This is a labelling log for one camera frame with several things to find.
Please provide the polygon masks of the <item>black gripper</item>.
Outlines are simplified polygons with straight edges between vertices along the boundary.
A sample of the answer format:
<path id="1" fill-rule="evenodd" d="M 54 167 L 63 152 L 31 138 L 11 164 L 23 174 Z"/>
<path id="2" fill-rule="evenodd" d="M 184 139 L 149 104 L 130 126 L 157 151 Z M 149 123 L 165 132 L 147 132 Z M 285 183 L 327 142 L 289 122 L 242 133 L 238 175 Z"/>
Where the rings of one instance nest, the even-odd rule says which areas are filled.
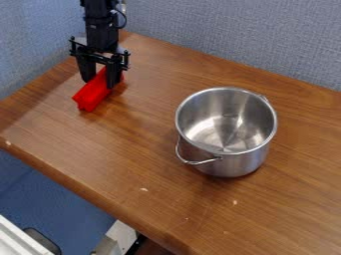
<path id="1" fill-rule="evenodd" d="M 87 45 L 86 37 L 71 37 L 70 43 L 70 55 L 77 58 L 83 81 L 89 83 L 97 76 L 97 64 L 107 65 L 107 88 L 113 89 L 121 82 L 122 71 L 126 71 L 131 66 L 131 52 L 121 45 L 102 51 Z"/>

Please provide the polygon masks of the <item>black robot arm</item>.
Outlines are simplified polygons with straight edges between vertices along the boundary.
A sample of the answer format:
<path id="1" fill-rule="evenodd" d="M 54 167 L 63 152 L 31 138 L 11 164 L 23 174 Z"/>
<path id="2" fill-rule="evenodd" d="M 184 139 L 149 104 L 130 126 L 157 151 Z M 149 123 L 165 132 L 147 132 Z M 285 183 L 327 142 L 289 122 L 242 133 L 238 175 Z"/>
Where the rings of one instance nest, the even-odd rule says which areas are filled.
<path id="1" fill-rule="evenodd" d="M 105 81 L 111 89 L 130 68 L 131 52 L 119 44 L 119 31 L 127 26 L 127 15 L 119 0 L 81 0 L 85 8 L 86 41 L 73 37 L 70 55 L 77 58 L 85 82 L 97 77 L 97 65 L 106 67 Z"/>

